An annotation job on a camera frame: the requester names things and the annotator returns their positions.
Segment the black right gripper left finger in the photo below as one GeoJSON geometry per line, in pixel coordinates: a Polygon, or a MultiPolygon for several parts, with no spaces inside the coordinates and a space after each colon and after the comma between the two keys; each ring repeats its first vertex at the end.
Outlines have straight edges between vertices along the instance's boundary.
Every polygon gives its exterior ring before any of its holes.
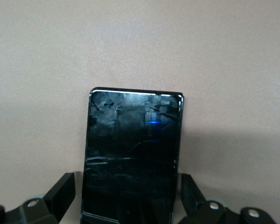
{"type": "Polygon", "coordinates": [[[58,224],[75,198],[75,175],[65,173],[42,197],[5,211],[0,205],[0,224],[58,224]]]}

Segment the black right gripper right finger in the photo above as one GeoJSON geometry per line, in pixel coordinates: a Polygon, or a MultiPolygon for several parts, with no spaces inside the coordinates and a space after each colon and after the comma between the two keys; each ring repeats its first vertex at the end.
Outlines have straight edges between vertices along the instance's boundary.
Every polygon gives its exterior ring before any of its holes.
{"type": "Polygon", "coordinates": [[[244,207],[235,213],[221,203],[206,200],[194,179],[181,174],[181,202],[186,212],[181,224],[274,224],[273,218],[264,210],[244,207]]]}

